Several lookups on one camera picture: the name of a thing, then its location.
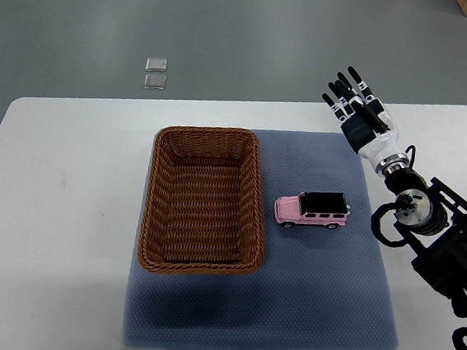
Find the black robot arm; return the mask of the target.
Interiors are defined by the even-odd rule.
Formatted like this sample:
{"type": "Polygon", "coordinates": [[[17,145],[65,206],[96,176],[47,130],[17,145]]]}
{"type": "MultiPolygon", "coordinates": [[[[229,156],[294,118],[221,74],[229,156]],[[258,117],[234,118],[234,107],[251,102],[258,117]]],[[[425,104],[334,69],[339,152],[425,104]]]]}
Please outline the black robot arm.
{"type": "Polygon", "coordinates": [[[387,247],[409,246],[414,270],[467,317],[467,202],[439,179],[414,170],[415,146],[402,148],[395,122],[355,68],[339,72],[323,100],[354,152],[395,195],[371,215],[371,231],[387,247]]]}

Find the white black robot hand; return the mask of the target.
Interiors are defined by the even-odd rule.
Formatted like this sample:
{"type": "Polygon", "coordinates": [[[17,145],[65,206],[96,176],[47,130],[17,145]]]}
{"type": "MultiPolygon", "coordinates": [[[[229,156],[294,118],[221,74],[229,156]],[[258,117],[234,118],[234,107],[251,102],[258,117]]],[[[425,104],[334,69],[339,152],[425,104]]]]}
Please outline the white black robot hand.
{"type": "Polygon", "coordinates": [[[371,88],[354,67],[349,66],[347,70],[365,100],[342,72],[337,73],[337,80],[329,82],[328,87],[343,108],[327,93],[321,95],[342,123],[344,137],[356,154],[369,160],[378,175],[390,175],[407,168],[409,157],[398,144],[398,129],[388,110],[374,98],[371,88]]]}

